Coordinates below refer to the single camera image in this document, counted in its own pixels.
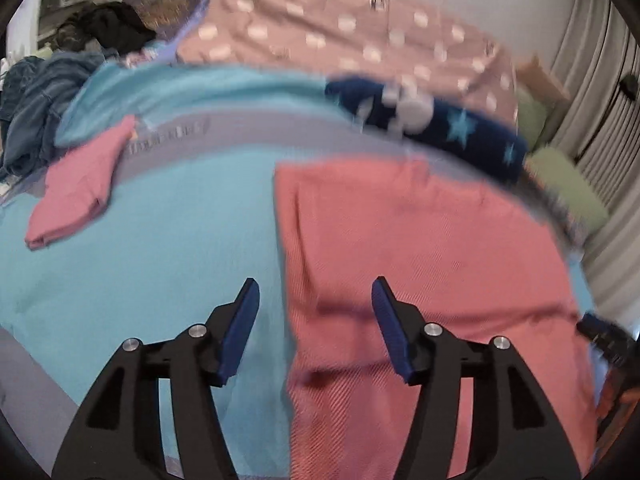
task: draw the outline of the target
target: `dark blue towel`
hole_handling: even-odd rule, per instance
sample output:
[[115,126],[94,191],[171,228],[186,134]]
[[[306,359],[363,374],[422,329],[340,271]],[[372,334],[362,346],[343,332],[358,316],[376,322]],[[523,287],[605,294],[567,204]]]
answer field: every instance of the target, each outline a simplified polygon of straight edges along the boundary
[[491,118],[410,89],[361,77],[330,81],[325,95],[364,124],[407,137],[466,160],[501,182],[516,182],[527,143],[516,131]]

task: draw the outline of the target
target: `folded fabric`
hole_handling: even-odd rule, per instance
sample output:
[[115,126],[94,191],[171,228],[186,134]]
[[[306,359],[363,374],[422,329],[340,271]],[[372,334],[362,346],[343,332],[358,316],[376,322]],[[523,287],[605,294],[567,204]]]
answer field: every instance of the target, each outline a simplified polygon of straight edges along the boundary
[[122,0],[132,6],[158,40],[172,40],[201,0]]
[[[546,226],[487,185],[441,180],[417,161],[282,164],[274,184],[296,338],[292,480],[394,476],[418,388],[388,362],[370,299],[379,275],[458,337],[509,337],[588,469],[588,345]],[[450,476],[466,467],[471,406],[465,383]]]
[[31,250],[71,236],[104,211],[113,170],[134,126],[135,117],[127,116],[48,169],[44,198],[31,213],[24,239]]
[[162,64],[130,70],[105,63],[66,111],[55,145],[78,146],[127,114],[153,127],[185,113],[248,103],[345,120],[347,114],[324,97],[325,84],[323,78],[288,70]]
[[6,134],[3,167],[7,173],[23,176],[53,160],[62,114],[103,62],[104,54],[57,52],[39,65]]
[[210,0],[178,56],[326,76],[365,73],[515,122],[508,49],[421,0]]
[[516,182],[520,176],[526,141],[489,117],[411,88],[357,76],[329,81],[325,93],[365,124],[398,139],[453,153],[502,182]]
[[95,38],[102,47],[121,56],[140,50],[156,33],[145,25],[133,7],[123,2],[87,4],[58,28],[54,43],[60,50],[79,52]]

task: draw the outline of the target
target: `light blue bedsheet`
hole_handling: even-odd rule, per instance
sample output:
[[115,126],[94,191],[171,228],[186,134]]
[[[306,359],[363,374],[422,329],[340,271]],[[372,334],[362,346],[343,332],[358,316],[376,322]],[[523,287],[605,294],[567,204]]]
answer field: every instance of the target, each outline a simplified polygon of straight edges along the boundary
[[94,73],[66,110],[55,145],[78,146],[127,114],[153,127],[188,112],[238,105],[293,110],[351,123],[352,118],[324,96],[325,84],[324,78],[300,72],[241,65],[149,63],[127,69],[110,61]]
[[[174,338],[255,278],[254,329],[238,375],[214,397],[238,473],[288,476],[284,384],[293,345],[273,170],[278,160],[305,156],[245,148],[143,174],[117,186],[89,228],[35,252],[23,238],[37,199],[17,196],[0,210],[0,323],[80,402],[124,339]],[[176,456],[171,426],[163,402],[165,452]]]

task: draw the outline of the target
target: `pink folded cloth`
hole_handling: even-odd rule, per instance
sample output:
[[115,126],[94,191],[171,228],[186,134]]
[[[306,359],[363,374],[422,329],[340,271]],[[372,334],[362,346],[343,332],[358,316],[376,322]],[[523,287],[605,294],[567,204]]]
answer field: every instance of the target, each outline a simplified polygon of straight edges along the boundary
[[133,115],[124,117],[47,170],[44,198],[33,209],[24,238],[31,250],[71,236],[104,211],[113,170],[135,122]]
[[[292,480],[394,476],[418,388],[389,364],[370,300],[379,275],[460,338],[509,337],[587,471],[596,436],[588,346],[546,226],[486,184],[431,176],[416,160],[283,164],[275,193],[297,341]],[[465,380],[450,476],[466,468],[471,413]]]

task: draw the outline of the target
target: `star pattern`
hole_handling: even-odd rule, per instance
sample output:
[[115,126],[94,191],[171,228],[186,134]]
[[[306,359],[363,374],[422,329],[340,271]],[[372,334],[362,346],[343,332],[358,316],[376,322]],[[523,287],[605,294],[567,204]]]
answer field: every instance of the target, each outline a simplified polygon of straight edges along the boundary
[[510,166],[511,164],[513,164],[513,157],[515,155],[515,153],[513,152],[514,149],[514,144],[507,144],[507,146],[504,149],[504,157],[502,158],[502,163],[505,166]]
[[478,122],[466,116],[466,110],[461,112],[449,112],[447,117],[449,121],[449,132],[447,133],[447,142],[459,142],[463,150],[466,150],[466,141],[472,133],[475,132]]

